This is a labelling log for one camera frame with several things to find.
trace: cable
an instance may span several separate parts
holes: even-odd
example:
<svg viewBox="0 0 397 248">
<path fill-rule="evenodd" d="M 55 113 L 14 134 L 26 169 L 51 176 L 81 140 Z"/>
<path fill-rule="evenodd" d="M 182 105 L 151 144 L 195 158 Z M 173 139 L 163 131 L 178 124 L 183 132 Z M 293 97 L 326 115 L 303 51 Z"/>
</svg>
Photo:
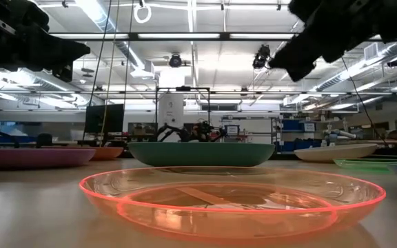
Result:
<svg viewBox="0 0 397 248">
<path fill-rule="evenodd" d="M 131 13 L 130 15 L 130 30 L 129 33 L 132 31 L 132 19 L 133 19 L 133 14 Z M 126 101 L 127 101 L 127 86 L 128 86 L 128 66 L 130 64 L 130 48 L 131 48 L 131 41 L 128 41 L 128 47 L 127 47 L 127 63 L 125 64 L 125 89 L 123 91 L 123 114 L 125 115 L 125 109 L 126 109 Z"/>
<path fill-rule="evenodd" d="M 105 20 L 105 28 L 103 29 L 103 39 L 102 39 L 102 43 L 101 43 L 101 51 L 99 52 L 99 60 L 97 61 L 96 72 L 94 73 L 93 87 L 92 87 L 92 90 L 91 90 L 91 96 L 90 96 L 90 101 L 88 102 L 88 107 L 91 106 L 91 103 L 93 101 L 93 96 L 94 96 L 94 89 L 96 88 L 97 74 L 99 73 L 99 67 L 101 66 L 103 45 L 105 44 L 105 37 L 107 36 L 108 24 L 110 23 L 111 6 L 112 6 L 112 0 L 110 0 L 110 5 L 108 6 L 107 18 Z M 81 144 L 81 146 L 83 146 L 83 142 L 84 141 L 85 141 L 85 128 L 83 129 L 83 136 L 82 136 L 82 144 Z"/>
<path fill-rule="evenodd" d="M 363 101 L 363 99 L 361 98 L 361 95 L 359 94 L 358 89 L 356 88 L 355 81 L 354 81 L 353 78 L 350 76 L 349 68 L 347 67 L 347 64 L 345 63 L 344 58 L 341 57 L 341 59 L 343 60 L 345 69 L 347 70 L 347 73 L 348 73 L 348 75 L 349 75 L 349 79 L 350 79 L 350 81 L 352 81 L 352 83 L 353 83 L 353 87 L 354 87 L 354 89 L 355 89 L 356 95 L 358 96 L 359 101 L 363 104 L 363 108 L 364 108 L 365 114 L 367 115 L 367 118 L 368 118 L 369 121 L 370 121 L 370 125 L 371 125 L 371 127 L 373 128 L 373 131 L 376 133 L 376 135 L 378 136 L 378 138 L 380 138 L 380 139 L 384 142 L 384 145 L 385 145 L 386 147 L 388 147 L 389 145 L 387 144 L 387 142 L 385 142 L 385 139 L 379 134 L 378 130 L 376 130 L 375 125 L 373 124 L 373 121 L 372 121 L 371 118 L 370 118 L 369 112 L 367 111 L 367 108 L 365 107 L 364 101 Z"/>
<path fill-rule="evenodd" d="M 116 23 L 118 23 L 117 21 L 119 20 L 119 7 L 117 7 L 117 12 L 116 12 Z M 113 37 L 113 44 L 116 41 L 116 35 L 117 35 L 117 25 L 115 25 L 114 27 L 114 37 Z M 102 130 L 101 130 L 101 134 L 102 134 L 102 141 L 99 143 L 99 147 L 102 146 L 103 142 L 104 142 L 104 138 L 108 137 L 107 135 L 103 135 L 103 132 L 105 131 L 105 123 L 107 121 L 107 108 L 108 108 L 108 100 L 110 98 L 110 84 L 111 84 L 111 74 L 113 71 L 113 63 L 114 63 L 114 50 L 115 50 L 116 46 L 113 45 L 113 49 L 112 49 L 112 55 L 111 55 L 111 61 L 110 61 L 110 74 L 108 75 L 108 85 L 107 85 L 107 96 L 105 98 L 105 109 L 103 111 L 103 122 L 102 122 Z"/>
</svg>

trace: electronic equipment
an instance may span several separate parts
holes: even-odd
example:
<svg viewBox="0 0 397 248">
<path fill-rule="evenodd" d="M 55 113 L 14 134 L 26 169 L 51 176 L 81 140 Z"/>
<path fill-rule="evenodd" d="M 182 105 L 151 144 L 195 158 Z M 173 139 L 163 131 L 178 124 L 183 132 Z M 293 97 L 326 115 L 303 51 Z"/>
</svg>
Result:
<svg viewBox="0 0 397 248">
<path fill-rule="evenodd" d="M 85 132 L 92 134 L 122 132 L 123 104 L 100 105 L 87 107 L 85 115 Z"/>
<path fill-rule="evenodd" d="M 319 57 L 332 63 L 377 34 L 384 43 L 397 39 L 397 0 L 292 0 L 289 10 L 305 29 L 268 66 L 286 69 L 293 81 L 307 76 Z"/>
<path fill-rule="evenodd" d="M 182 58 L 180 57 L 180 54 L 173 54 L 171 56 L 170 62 L 169 62 L 170 66 L 172 68 L 179 68 L 182 66 Z"/>
<path fill-rule="evenodd" d="M 48 34 L 49 17 L 28 0 L 0 0 L 0 68 L 44 69 L 72 80 L 73 61 L 90 53 L 84 44 Z"/>
<path fill-rule="evenodd" d="M 215 138 L 211 138 L 210 134 L 212 132 L 216 134 Z M 162 139 L 159 140 L 159 142 L 163 142 L 167 137 L 174 133 L 179 136 L 180 142 L 216 142 L 219 139 L 227 136 L 227 132 L 225 129 L 221 127 L 212 127 L 207 121 L 193 124 L 192 130 L 190 131 L 187 130 L 185 126 L 182 128 L 178 128 L 165 124 L 163 127 L 159 128 L 156 137 L 159 137 L 159 135 L 161 135 L 162 133 L 165 133 L 165 135 L 162 137 Z"/>
</svg>

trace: metal frame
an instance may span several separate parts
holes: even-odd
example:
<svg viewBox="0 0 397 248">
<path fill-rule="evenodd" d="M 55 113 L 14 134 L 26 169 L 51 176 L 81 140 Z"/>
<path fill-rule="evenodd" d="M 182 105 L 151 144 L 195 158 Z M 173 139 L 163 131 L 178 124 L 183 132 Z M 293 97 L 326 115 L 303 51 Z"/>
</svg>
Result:
<svg viewBox="0 0 397 248">
<path fill-rule="evenodd" d="M 88 32 L 51 32 L 53 36 L 60 37 L 62 39 L 69 39 L 72 41 L 289 41 L 294 35 L 300 34 L 298 32 L 117 32 L 116 39 L 108 36 L 103 38 L 103 34 L 99 33 L 88 33 Z M 162 36 L 164 34 L 178 34 L 178 35 L 191 35 L 191 34 L 209 34 L 214 37 L 196 37 L 196 38 L 142 38 L 140 34 L 155 34 L 156 36 Z M 251 37 L 236 38 L 231 35 L 237 34 L 248 34 Z M 366 41 L 379 42 L 383 41 L 380 36 L 372 37 Z"/>
<path fill-rule="evenodd" d="M 159 92 L 161 90 L 167 90 L 166 92 L 171 92 L 170 90 L 175 90 L 171 93 L 177 94 L 188 94 L 192 92 L 191 90 L 196 90 L 195 94 L 202 94 L 201 90 L 207 91 L 207 122 L 211 123 L 211 89 L 209 87 L 156 87 L 156 130 L 159 130 Z"/>
<path fill-rule="evenodd" d="M 308 92 L 308 91 L 249 91 L 249 92 L 242 92 L 242 91 L 214 91 L 208 87 L 200 87 L 200 88 L 194 88 L 191 87 L 191 89 L 206 89 L 208 90 L 208 94 L 222 94 L 222 95 L 239 95 L 239 94 L 250 94 L 250 95 L 293 95 L 293 94 L 313 94 L 313 95 L 321 95 L 321 96 L 327 96 L 331 94 L 337 94 L 339 96 L 397 96 L 397 92 L 359 92 L 356 93 L 355 91 L 353 92 Z M 0 93 L 5 93 L 5 94 L 91 94 L 91 91 L 36 91 L 36 90 L 0 90 Z M 156 91 L 151 90 L 151 91 L 141 91 L 141 90 L 132 90 L 132 91 L 110 91 L 109 94 L 153 94 L 156 93 Z M 189 94 L 189 95 L 196 95 L 196 94 L 202 94 L 199 91 L 195 92 L 172 92 L 175 94 Z M 93 92 L 95 95 L 100 95 L 100 94 L 107 94 L 107 92 Z"/>
</svg>

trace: security camera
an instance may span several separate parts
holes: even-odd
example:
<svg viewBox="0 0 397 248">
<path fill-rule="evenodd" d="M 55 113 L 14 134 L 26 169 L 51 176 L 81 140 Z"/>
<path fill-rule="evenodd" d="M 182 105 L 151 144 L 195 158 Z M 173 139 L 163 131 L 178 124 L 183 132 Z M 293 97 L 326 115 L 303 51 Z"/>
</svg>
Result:
<svg viewBox="0 0 397 248">
<path fill-rule="evenodd" d="M 180 57 L 180 54 L 173 54 L 173 55 L 171 56 L 169 65 L 170 65 L 172 68 L 179 68 L 179 67 L 181 67 L 181 66 L 182 66 L 182 58 Z"/>
</svg>

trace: pink bowl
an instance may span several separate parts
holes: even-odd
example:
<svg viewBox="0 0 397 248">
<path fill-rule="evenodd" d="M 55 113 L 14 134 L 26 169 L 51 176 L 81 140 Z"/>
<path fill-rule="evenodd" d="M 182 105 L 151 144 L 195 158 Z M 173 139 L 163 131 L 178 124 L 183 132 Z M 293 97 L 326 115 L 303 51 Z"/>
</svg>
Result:
<svg viewBox="0 0 397 248">
<path fill-rule="evenodd" d="M 0 149 L 0 169 L 80 166 L 95 152 L 93 149 Z"/>
</svg>

